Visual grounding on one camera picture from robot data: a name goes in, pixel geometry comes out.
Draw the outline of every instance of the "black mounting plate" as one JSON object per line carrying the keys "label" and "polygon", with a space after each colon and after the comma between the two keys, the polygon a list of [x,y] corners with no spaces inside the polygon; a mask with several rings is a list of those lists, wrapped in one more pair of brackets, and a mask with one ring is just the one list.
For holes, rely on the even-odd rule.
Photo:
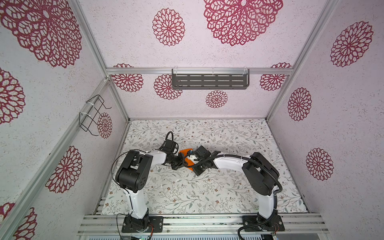
{"label": "black mounting plate", "polygon": [[[149,223],[153,225],[153,232],[162,232],[163,231],[163,219],[164,217],[149,217]],[[151,232],[152,227],[149,226],[144,232]],[[121,229],[123,233],[138,233],[136,229],[132,228],[132,224],[129,222],[128,216],[124,218],[124,223]]]}
{"label": "black mounting plate", "polygon": [[[257,215],[244,215],[242,219],[243,219],[243,226],[258,224],[260,222],[257,220]],[[251,227],[251,228],[244,229],[244,231],[246,232],[259,232],[261,230],[265,230],[268,232],[285,231],[285,227],[284,227],[283,221],[281,220],[281,216],[275,215],[271,219],[271,221],[269,221],[266,224],[263,224],[258,227]]]}

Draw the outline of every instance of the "aluminum frame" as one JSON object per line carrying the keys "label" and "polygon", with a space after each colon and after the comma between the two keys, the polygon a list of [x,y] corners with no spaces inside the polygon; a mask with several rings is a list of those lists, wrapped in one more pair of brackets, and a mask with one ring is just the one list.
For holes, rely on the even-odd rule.
{"label": "aluminum frame", "polygon": [[106,69],[108,74],[286,74],[292,73],[293,68],[112,68]]}
{"label": "aluminum frame", "polygon": [[113,84],[113,81],[111,80],[109,74],[106,70],[106,65],[104,63],[103,56],[100,53],[100,49],[96,43],[95,38],[93,37],[91,28],[89,27],[89,24],[87,22],[87,19],[85,18],[84,12],[81,8],[81,5],[78,0],[68,0],[68,3],[72,9],[72,12],[77,19],[77,22],[79,24],[80,30],[83,34],[84,39],[88,43],[89,48],[91,49],[91,52],[96,60],[97,65],[99,66],[100,71],[104,74],[105,78],[109,79],[112,83],[112,87],[114,88],[114,98],[116,99],[118,103],[118,107],[120,109],[120,112],[123,114],[125,121],[129,121],[129,116],[127,113],[127,110],[124,107],[124,104],[121,101],[121,98],[119,94],[117,93],[116,86]]}
{"label": "aluminum frame", "polygon": [[[96,90],[93,92],[92,96],[101,94],[107,87],[108,80],[103,79],[97,86]],[[80,112],[88,113],[89,111],[91,111],[92,107],[93,106],[91,104],[85,103]],[[84,121],[85,117],[86,115],[84,114],[80,120]],[[43,165],[39,168],[39,170],[29,182],[25,190],[22,192],[22,194],[16,201],[16,204],[9,212],[8,216],[1,223],[0,239],[12,239],[13,234],[22,223],[32,203],[37,198],[41,189],[48,181],[49,177],[59,164],[60,160],[63,158],[71,142],[76,137],[79,129],[79,118],[76,115],[69,128],[66,130],[64,135],[53,148],[50,155],[47,157]]]}
{"label": "aluminum frame", "polygon": [[293,72],[288,76],[283,82],[280,91],[278,92],[277,97],[273,101],[271,108],[268,111],[266,120],[269,121],[276,113],[281,102],[287,95],[287,92],[291,88],[293,82],[295,81],[296,76],[299,74],[300,70],[303,68],[305,61],[308,59],[309,54],[314,48],[317,40],[320,38],[321,33],[324,31],[324,28],[328,21],[330,20],[333,12],[336,10],[336,7],[339,3],[339,0],[327,0],[324,4],[323,9],[319,17],[317,18],[315,25],[313,26],[311,33],[309,34],[303,48],[301,49],[299,56],[297,57],[295,63],[293,64]]}
{"label": "aluminum frame", "polygon": [[[237,234],[243,226],[243,215],[256,214],[154,214],[163,216],[163,232],[156,235],[212,235]],[[320,214],[279,214],[284,223],[285,231],[278,234],[290,233],[329,233]],[[124,215],[118,215],[118,226],[121,229]],[[272,232],[241,232],[243,236],[249,234],[270,234]],[[78,230],[78,236],[117,235],[116,215],[85,215]]]}

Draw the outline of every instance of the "black wire rack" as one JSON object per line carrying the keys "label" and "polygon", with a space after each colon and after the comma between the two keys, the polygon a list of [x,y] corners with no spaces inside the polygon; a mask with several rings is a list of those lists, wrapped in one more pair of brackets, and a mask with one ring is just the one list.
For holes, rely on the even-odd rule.
{"label": "black wire rack", "polygon": [[[101,103],[101,105],[100,105],[98,108],[96,108],[96,107],[95,107],[95,104],[96,104],[98,101]],[[90,126],[91,126],[91,124],[92,124],[93,122],[97,125],[97,123],[96,123],[96,121],[95,121],[94,119],[95,119],[95,117],[96,117],[98,114],[101,115],[101,113],[100,113],[100,108],[101,108],[101,107],[104,107],[105,109],[111,109],[112,107],[107,108],[107,107],[104,105],[104,99],[103,99],[99,94],[98,94],[98,95],[95,95],[95,96],[92,97],[92,98],[90,98],[88,101],[86,101],[86,103],[91,104],[91,105],[92,105],[92,108],[91,108],[87,113],[85,113],[85,112],[80,112],[80,113],[79,113],[79,126],[80,126],[81,129],[84,130],[85,132],[89,132],[89,133],[92,134],[93,136],[98,136],[98,135],[93,134],[89,128],[90,128]],[[92,109],[95,109],[95,110],[96,110],[96,113],[95,113],[95,115],[94,115],[93,117],[89,114],[89,113],[91,112]],[[86,121],[87,118],[89,118],[89,119],[91,120],[91,122],[89,123],[88,126],[86,126],[86,125],[83,124],[83,123]]]}

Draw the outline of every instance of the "red mandala print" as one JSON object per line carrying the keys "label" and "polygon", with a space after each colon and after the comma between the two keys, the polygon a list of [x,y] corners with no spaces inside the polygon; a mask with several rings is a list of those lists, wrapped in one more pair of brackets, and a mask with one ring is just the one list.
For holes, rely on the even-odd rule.
{"label": "red mandala print", "polygon": [[70,146],[45,186],[50,192],[68,191],[79,179],[83,167],[82,161],[79,151],[74,146]]}
{"label": "red mandala print", "polygon": [[173,9],[163,8],[158,11],[152,24],[156,38],[166,46],[174,46],[184,37],[183,19]]}
{"label": "red mandala print", "polygon": [[0,68],[0,124],[23,112],[25,95],[19,81]]}
{"label": "red mandala print", "polygon": [[0,224],[8,215],[8,213],[10,212],[10,210],[13,208],[14,205],[15,205],[14,203],[7,202],[6,204],[0,207]]}
{"label": "red mandala print", "polygon": [[108,138],[112,132],[112,120],[108,113],[102,113],[97,120],[97,130],[102,138]]}
{"label": "red mandala print", "polygon": [[[272,68],[290,68],[289,63],[278,63],[272,66]],[[285,74],[264,74],[260,79],[260,86],[268,91],[279,89],[283,84],[287,75]]]}
{"label": "red mandala print", "polygon": [[311,109],[311,95],[305,88],[294,90],[288,101],[289,116],[295,121],[303,120]]}
{"label": "red mandala print", "polygon": [[37,226],[36,221],[37,214],[35,213],[35,208],[31,207],[29,209],[29,214],[25,216],[22,224],[17,228],[15,234],[13,235],[15,238],[13,240],[30,240],[35,235],[35,229]]}
{"label": "red mandala print", "polygon": [[307,168],[318,180],[327,180],[333,173],[333,161],[324,149],[314,148],[307,155]]}
{"label": "red mandala print", "polygon": [[183,90],[175,90],[172,88],[172,76],[169,74],[158,76],[153,87],[160,97],[168,100],[178,98],[183,92]]}
{"label": "red mandala print", "polygon": [[66,68],[79,58],[80,29],[66,0],[1,0],[0,21],[38,60]]}
{"label": "red mandala print", "polygon": [[[115,68],[133,68],[129,64],[120,63]],[[143,87],[143,78],[141,74],[117,74],[111,75],[113,82],[127,92],[136,92]]]}
{"label": "red mandala print", "polygon": [[211,108],[219,108],[224,106],[228,100],[228,96],[225,92],[220,90],[214,90],[210,92],[205,98],[205,102]]}
{"label": "red mandala print", "polygon": [[204,0],[207,28],[221,43],[244,45],[265,33],[283,0]]}
{"label": "red mandala print", "polygon": [[345,67],[363,56],[372,42],[372,26],[368,22],[355,22],[344,29],[336,38],[331,49],[331,61],[338,67]]}

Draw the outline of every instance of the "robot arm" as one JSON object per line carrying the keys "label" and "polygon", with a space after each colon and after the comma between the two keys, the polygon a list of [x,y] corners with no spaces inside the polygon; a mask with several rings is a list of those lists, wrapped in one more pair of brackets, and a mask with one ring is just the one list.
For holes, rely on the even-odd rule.
{"label": "robot arm", "polygon": [[[203,146],[188,151],[186,155],[174,154],[177,143],[167,139],[158,150],[146,153],[131,150],[126,155],[116,173],[116,182],[124,189],[131,202],[132,212],[127,216],[131,230],[146,231],[149,224],[149,211],[145,205],[143,188],[147,182],[150,167],[156,164],[168,163],[172,169],[190,167],[196,175],[200,175],[207,168],[232,169],[243,172],[252,188],[258,193],[259,212],[256,223],[268,222],[276,215],[276,193],[282,190],[277,179],[278,171],[263,155],[255,152],[251,156],[237,156],[223,154],[219,151],[210,153]],[[272,226],[261,225],[260,229],[270,231]]]}

